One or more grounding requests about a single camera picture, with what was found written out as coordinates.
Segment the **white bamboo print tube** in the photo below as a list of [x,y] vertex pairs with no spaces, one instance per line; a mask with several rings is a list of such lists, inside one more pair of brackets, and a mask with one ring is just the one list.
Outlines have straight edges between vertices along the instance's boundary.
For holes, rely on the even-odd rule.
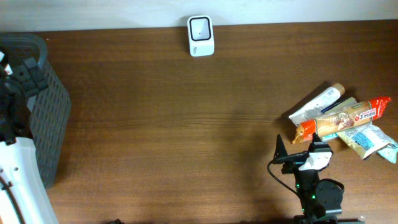
[[345,88],[340,83],[334,83],[326,90],[314,97],[299,110],[289,116],[289,119],[298,126],[300,123],[321,116],[322,111],[336,102],[345,93]]

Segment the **white wet wipes pack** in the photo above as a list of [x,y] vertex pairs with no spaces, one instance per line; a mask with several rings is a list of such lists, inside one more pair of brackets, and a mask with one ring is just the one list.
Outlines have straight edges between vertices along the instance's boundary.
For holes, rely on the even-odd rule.
[[340,138],[350,148],[354,149],[362,160],[368,159],[380,151],[392,139],[379,127],[370,123],[348,129],[340,133],[323,136],[323,141]]

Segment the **orange cracker snack pack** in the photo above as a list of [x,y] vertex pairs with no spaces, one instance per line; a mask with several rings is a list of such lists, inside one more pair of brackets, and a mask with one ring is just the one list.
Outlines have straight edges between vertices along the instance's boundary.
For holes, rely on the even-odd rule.
[[296,144],[312,140],[314,133],[318,137],[324,137],[370,123],[383,115],[387,104],[391,101],[392,99],[389,96],[379,96],[346,106],[333,114],[324,114],[304,121],[296,128],[295,138],[291,143]]

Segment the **teal sachet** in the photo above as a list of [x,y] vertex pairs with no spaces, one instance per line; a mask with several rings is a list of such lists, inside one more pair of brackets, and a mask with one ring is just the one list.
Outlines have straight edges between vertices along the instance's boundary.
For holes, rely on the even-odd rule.
[[397,142],[391,139],[387,145],[377,153],[389,162],[395,164],[397,162]]

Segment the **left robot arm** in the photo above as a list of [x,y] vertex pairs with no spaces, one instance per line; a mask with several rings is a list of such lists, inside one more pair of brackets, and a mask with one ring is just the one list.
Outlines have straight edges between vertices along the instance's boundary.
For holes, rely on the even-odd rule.
[[37,165],[27,101],[48,88],[34,58],[13,72],[1,49],[1,223],[57,223]]

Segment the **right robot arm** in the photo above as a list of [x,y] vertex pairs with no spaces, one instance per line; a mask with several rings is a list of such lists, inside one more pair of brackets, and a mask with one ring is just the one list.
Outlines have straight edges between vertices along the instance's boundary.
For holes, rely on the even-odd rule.
[[274,157],[269,165],[281,164],[282,174],[294,175],[294,189],[272,175],[300,200],[302,214],[294,216],[294,223],[338,223],[336,216],[342,213],[345,187],[336,180],[319,177],[319,172],[329,166],[332,155],[330,146],[317,134],[313,135],[306,151],[296,154],[288,154],[281,135],[277,135]]

